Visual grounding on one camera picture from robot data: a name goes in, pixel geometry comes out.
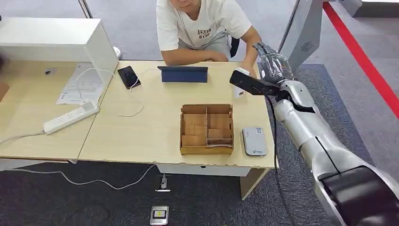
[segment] cardboard box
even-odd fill
[[[181,154],[231,154],[234,149],[231,105],[183,105]]]
[[[10,88],[10,86],[8,86],[7,84],[0,82],[0,101],[6,95],[9,88]]]

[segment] blue tablet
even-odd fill
[[[159,66],[162,82],[208,82],[208,67]]]

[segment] white t-shirt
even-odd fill
[[[251,22],[235,0],[201,1],[196,21],[191,20],[186,13],[177,11],[170,0],[157,1],[158,43],[161,51],[177,49],[179,39],[192,48],[200,48],[224,30],[239,39],[251,27]]]

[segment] gray shorts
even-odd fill
[[[226,57],[230,60],[230,49],[231,45],[229,43],[229,36],[225,32],[218,33],[210,42],[199,47],[194,48],[179,39],[179,48],[188,48],[193,50],[214,50],[226,55]]]

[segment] white cable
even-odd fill
[[[115,190],[122,190],[122,189],[124,189],[124,188],[127,188],[127,187],[129,187],[129,186],[135,185],[135,184],[137,184],[138,182],[140,182],[140,181],[144,178],[144,176],[148,173],[148,171],[150,171],[150,169],[151,169],[152,167],[154,167],[154,166],[155,166],[155,164],[152,165],[152,166],[150,166],[150,167],[147,169],[147,171],[141,176],[141,178],[140,178],[138,181],[136,181],[136,182],[134,182],[134,183],[131,183],[131,184],[128,184],[128,185],[123,186],[123,187],[114,187],[114,186],[110,185],[108,182],[103,181],[103,180],[99,180],[99,179],[97,179],[97,180],[92,180],[92,181],[88,181],[88,182],[83,182],[83,183],[76,183],[76,182],[71,181],[62,171],[40,172],[40,171],[33,171],[33,170],[28,170],[28,169],[27,169],[27,170],[26,170],[26,169],[9,169],[9,170],[6,169],[6,170],[4,170],[4,171],[21,171],[21,172],[38,173],[38,174],[61,173],[61,174],[63,175],[63,177],[64,177],[68,182],[70,182],[71,184],[74,184],[74,185],[87,185],[87,184],[94,183],[94,182],[103,182],[104,184],[110,186],[111,188],[113,188],[113,189],[115,189]]]
[[[7,141],[13,140],[13,139],[19,139],[19,138],[23,138],[23,137],[32,137],[32,136],[44,135],[44,134],[45,134],[45,133],[44,133],[44,130],[42,130],[42,131],[40,131],[40,132],[26,133],[26,134],[22,134],[22,135],[17,135],[17,136],[9,137],[9,138],[7,138],[7,139],[5,139],[5,140],[1,140],[1,141],[0,141],[0,145],[3,144],[3,143],[5,143],[5,142],[7,142]]]
[[[100,71],[103,71],[103,72],[108,72],[108,73],[111,74],[112,76],[115,76],[114,73],[112,73],[112,72],[110,72],[110,71],[107,71],[107,70],[100,69],[100,68],[90,67],[90,68],[86,69],[84,72],[82,72],[82,74],[80,74],[80,75],[76,78],[76,89],[78,90],[79,96],[80,96],[81,99],[82,99],[82,93],[81,93],[81,91],[80,91],[80,89],[79,89],[78,81],[79,81],[79,78],[80,78],[84,73],[86,73],[87,71],[89,71],[89,70],[91,70],[91,69],[97,69],[97,70],[100,70]]]
[[[143,73],[140,73],[140,74],[141,74],[141,75],[144,75],[144,74],[147,73],[149,70],[158,70],[158,69],[149,68],[149,69],[145,70]],[[135,97],[132,95],[132,88],[138,83],[138,80],[139,80],[139,79],[138,79],[138,77],[137,77],[136,82],[129,88],[129,94],[130,94],[137,102],[141,103],[141,105],[142,105],[141,109],[140,109],[139,111],[137,111],[136,113],[134,113],[134,114],[118,114],[119,116],[122,116],[122,117],[133,117],[133,116],[139,114],[139,113],[144,109],[144,103],[141,102],[139,99],[135,98]]]

